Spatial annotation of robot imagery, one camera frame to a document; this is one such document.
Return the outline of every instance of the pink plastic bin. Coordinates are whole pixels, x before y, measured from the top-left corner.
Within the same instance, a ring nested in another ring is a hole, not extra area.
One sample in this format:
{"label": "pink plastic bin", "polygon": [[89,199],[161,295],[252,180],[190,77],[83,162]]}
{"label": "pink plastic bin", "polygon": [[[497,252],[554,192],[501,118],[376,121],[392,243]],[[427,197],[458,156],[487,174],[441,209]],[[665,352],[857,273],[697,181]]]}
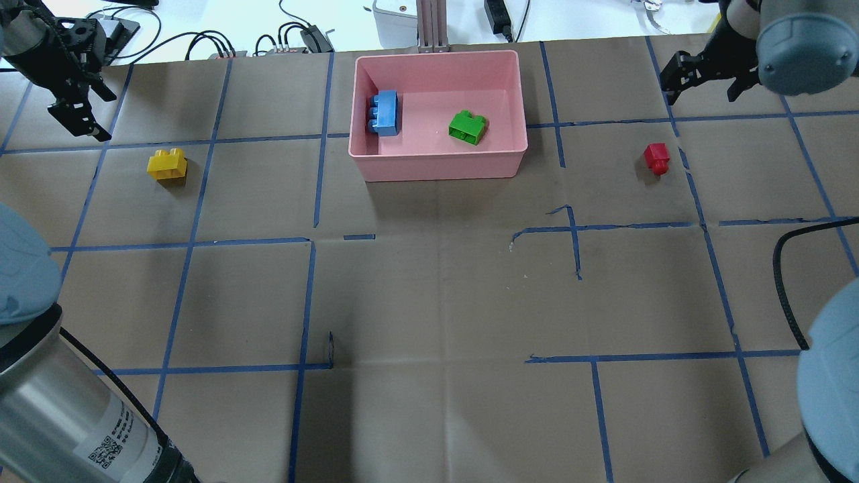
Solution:
{"label": "pink plastic bin", "polygon": [[[399,135],[367,129],[373,95],[394,89]],[[476,146],[451,138],[448,125],[467,109],[484,116]],[[365,181],[467,180],[516,175],[528,147],[515,51],[361,57],[355,65],[349,154]]]}

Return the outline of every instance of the cardboard surface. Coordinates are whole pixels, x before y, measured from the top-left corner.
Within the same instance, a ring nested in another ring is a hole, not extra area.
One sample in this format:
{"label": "cardboard surface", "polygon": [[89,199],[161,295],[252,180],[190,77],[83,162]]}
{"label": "cardboard surface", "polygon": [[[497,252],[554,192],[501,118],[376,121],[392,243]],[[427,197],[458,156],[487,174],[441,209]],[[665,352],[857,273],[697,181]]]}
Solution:
{"label": "cardboard surface", "polygon": [[[110,68],[106,145],[2,74],[0,202],[203,480],[723,482],[799,431],[771,250],[859,215],[859,82],[735,104],[714,83],[669,110],[654,59],[700,43],[515,45],[507,180],[365,184],[355,53]],[[145,173],[172,147],[185,186]],[[785,250],[804,327],[859,270],[844,233]]]}

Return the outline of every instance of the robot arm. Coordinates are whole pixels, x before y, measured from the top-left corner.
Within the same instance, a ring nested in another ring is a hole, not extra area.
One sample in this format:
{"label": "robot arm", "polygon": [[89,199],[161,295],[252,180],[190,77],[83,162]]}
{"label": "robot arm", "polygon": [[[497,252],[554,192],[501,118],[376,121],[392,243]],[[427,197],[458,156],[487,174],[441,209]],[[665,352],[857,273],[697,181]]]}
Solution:
{"label": "robot arm", "polygon": [[111,134],[93,116],[89,89],[104,101],[116,94],[101,78],[107,37],[95,19],[57,18],[41,0],[0,0],[3,57],[57,101],[48,112],[74,136],[101,142]]}
{"label": "robot arm", "polygon": [[782,95],[817,94],[859,76],[856,0],[719,0],[719,7],[704,50],[677,52],[662,70],[672,105],[713,79],[734,79],[733,102],[758,83]]}

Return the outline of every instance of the white floor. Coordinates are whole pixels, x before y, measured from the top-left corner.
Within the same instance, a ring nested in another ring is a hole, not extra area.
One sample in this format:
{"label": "white floor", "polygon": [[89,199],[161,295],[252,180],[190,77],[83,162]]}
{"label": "white floor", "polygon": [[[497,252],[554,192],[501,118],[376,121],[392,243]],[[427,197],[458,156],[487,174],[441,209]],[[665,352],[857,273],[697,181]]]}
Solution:
{"label": "white floor", "polygon": [[[44,0],[55,15],[84,16],[88,12],[119,5],[101,0]],[[526,0],[505,0],[518,30]],[[330,40],[335,50],[365,51],[381,49],[376,22],[371,12],[372,0],[285,0],[291,13],[318,25],[323,32],[334,30]],[[161,0],[156,13],[164,26],[160,39],[202,29],[224,32],[237,50],[252,51],[261,34],[275,34],[277,27],[290,19],[277,7],[277,0]],[[716,18],[718,7],[686,0],[665,0],[657,21],[672,34],[706,32]],[[155,34],[155,19],[144,12],[127,10],[124,18],[139,21],[141,32],[126,47],[133,53],[145,47]],[[658,35],[645,16],[639,1],[631,0],[532,0],[531,11],[521,41],[591,39]],[[485,44],[504,42],[492,35],[486,20],[483,0],[450,0],[448,2],[448,36],[451,44]],[[144,62],[167,62],[185,57],[188,38],[176,40],[149,55]],[[202,44],[192,58],[208,58],[214,51]]]}

